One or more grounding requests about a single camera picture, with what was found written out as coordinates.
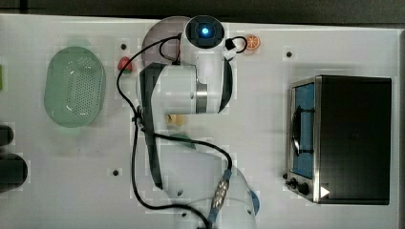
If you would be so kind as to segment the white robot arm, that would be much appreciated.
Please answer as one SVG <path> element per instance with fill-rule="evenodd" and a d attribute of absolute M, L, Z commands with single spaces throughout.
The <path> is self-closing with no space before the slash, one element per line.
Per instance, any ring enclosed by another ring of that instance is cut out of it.
<path fill-rule="evenodd" d="M 170 134 L 169 115 L 215 115 L 228 104 L 233 44 L 209 15 L 188 19 L 176 35 L 172 63 L 151 62 L 139 74 L 137 124 L 145 134 L 152 180 L 170 199 L 175 229 L 256 229 L 254 194 L 230 153 Z"/>

